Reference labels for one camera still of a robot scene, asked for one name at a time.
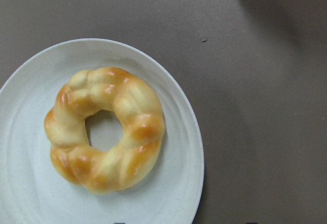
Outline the glazed twisted donut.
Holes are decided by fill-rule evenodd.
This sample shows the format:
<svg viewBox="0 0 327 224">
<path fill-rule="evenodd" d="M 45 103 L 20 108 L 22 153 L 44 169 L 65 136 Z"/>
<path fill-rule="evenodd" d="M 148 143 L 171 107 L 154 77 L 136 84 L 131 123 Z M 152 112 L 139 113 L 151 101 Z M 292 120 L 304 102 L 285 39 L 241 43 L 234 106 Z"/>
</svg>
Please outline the glazed twisted donut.
<svg viewBox="0 0 327 224">
<path fill-rule="evenodd" d="M 113 112 L 122 137 L 110 150 L 92 147 L 85 121 L 99 111 Z M 83 70 L 57 94 L 44 119 L 57 172 L 88 191 L 128 189 L 154 167 L 165 133 L 161 103 L 142 79 L 117 67 Z"/>
</svg>

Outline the white round plate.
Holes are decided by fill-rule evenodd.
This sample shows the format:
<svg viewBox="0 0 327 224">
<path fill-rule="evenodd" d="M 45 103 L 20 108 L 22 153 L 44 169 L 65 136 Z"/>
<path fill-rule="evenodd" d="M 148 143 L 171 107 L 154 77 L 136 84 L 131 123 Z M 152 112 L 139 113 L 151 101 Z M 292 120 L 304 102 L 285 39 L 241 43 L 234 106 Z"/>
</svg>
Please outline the white round plate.
<svg viewBox="0 0 327 224">
<path fill-rule="evenodd" d="M 56 173 L 43 120 L 70 77 L 103 66 L 119 66 L 155 89 L 166 134 L 142 182 L 96 195 Z M 94 38 L 56 44 L 1 88 L 1 223 L 192 223 L 203 178 L 201 133 L 187 97 L 162 66 L 131 46 Z"/>
</svg>

